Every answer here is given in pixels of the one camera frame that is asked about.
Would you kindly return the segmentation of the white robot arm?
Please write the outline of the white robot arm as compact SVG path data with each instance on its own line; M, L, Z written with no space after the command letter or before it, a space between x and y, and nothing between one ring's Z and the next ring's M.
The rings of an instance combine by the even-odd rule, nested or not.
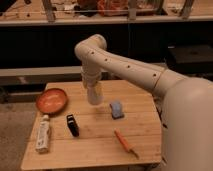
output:
M110 53L100 34L79 42L75 55L90 104L102 102L102 70L161 100L162 171L213 171L212 81Z

